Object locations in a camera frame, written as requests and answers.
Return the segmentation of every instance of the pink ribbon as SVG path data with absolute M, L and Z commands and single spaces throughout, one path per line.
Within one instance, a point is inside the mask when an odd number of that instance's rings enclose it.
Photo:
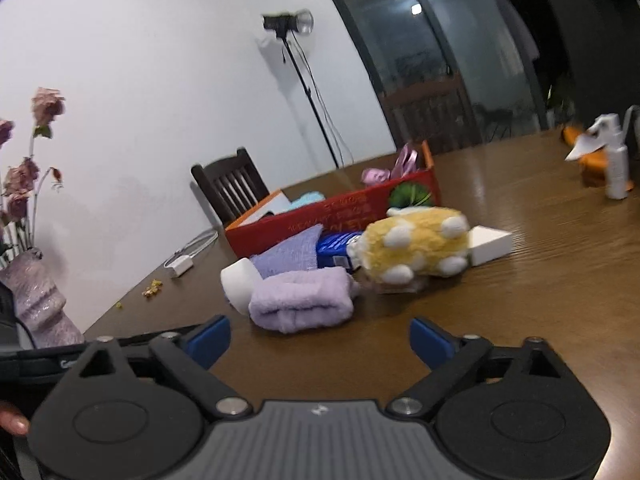
M 387 180 L 402 178 L 418 170 L 417 161 L 418 152 L 412 150 L 410 145 L 405 144 L 400 151 L 400 155 L 398 155 L 396 165 L 391 171 L 379 170 L 377 168 L 367 168 L 362 172 L 362 183 L 365 186 L 369 187 L 376 186 L 377 184 L 382 184 Z

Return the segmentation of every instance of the wooden table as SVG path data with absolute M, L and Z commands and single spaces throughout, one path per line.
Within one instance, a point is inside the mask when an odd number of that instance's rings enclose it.
M 598 478 L 640 471 L 640 200 L 610 202 L 584 188 L 557 132 L 436 157 L 444 203 L 470 223 L 514 232 L 514 253 L 439 282 L 416 296 L 366 295 L 353 319 L 330 330 L 283 336 L 253 326 L 223 300 L 221 239 L 181 280 L 146 301 L 150 275 L 88 332 L 132 335 L 227 314 L 233 341 L 212 369 L 254 405 L 261 400 L 377 398 L 383 404 L 426 374 L 407 327 L 426 316 L 455 334 L 517 346 L 544 336 L 607 414 L 612 444 Z M 360 168 L 351 175 L 357 178 Z M 327 192 L 336 176 L 293 187 Z

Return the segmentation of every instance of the light stand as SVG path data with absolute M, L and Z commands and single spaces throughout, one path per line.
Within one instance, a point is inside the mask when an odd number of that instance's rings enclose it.
M 310 24 L 301 24 L 300 16 L 303 13 L 308 14 L 308 18 L 310 19 Z M 280 14 L 277 16 L 264 16 L 264 28 L 269 30 L 274 30 L 276 33 L 276 38 L 282 40 L 284 43 L 284 47 L 289 54 L 289 59 L 293 63 L 294 68 L 296 69 L 296 73 L 298 74 L 298 78 L 302 83 L 302 88 L 305 89 L 306 98 L 309 99 L 309 104 L 311 104 L 311 108 L 314 111 L 314 115 L 316 116 L 316 120 L 318 121 L 318 125 L 320 126 L 320 130 L 322 131 L 322 136 L 324 137 L 324 141 L 326 142 L 327 147 L 329 148 L 329 152 L 331 153 L 331 158 L 334 160 L 334 164 L 336 169 L 340 168 L 338 164 L 338 159 L 335 156 L 334 148 L 329 142 L 329 136 L 327 135 L 326 129 L 324 128 L 324 124 L 322 124 L 322 120 L 320 119 L 320 114 L 318 113 L 318 109 L 316 108 L 316 104 L 314 103 L 313 98 L 311 97 L 311 88 L 306 85 L 305 79 L 302 77 L 302 72 L 300 72 L 300 67 L 296 63 L 296 59 L 293 57 L 293 52 L 291 51 L 291 47 L 289 46 L 289 42 L 287 41 L 287 34 L 290 30 L 293 32 L 300 32 L 300 29 L 311 31 L 313 27 L 313 18 L 311 17 L 311 13 L 308 10 L 300 11 L 297 14 Z

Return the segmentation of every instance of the metal screw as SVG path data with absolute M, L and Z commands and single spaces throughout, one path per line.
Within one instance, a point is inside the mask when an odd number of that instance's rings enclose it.
M 411 397 L 401 397 L 391 403 L 391 409 L 399 415 L 415 415 L 422 409 L 422 403 Z
M 225 397 L 216 403 L 216 409 L 224 415 L 240 415 L 249 408 L 249 403 L 240 397 Z

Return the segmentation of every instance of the white box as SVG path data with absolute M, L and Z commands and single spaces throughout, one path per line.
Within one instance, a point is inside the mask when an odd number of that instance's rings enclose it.
M 471 265 L 477 267 L 511 254 L 513 234 L 500 229 L 477 226 L 469 231 Z

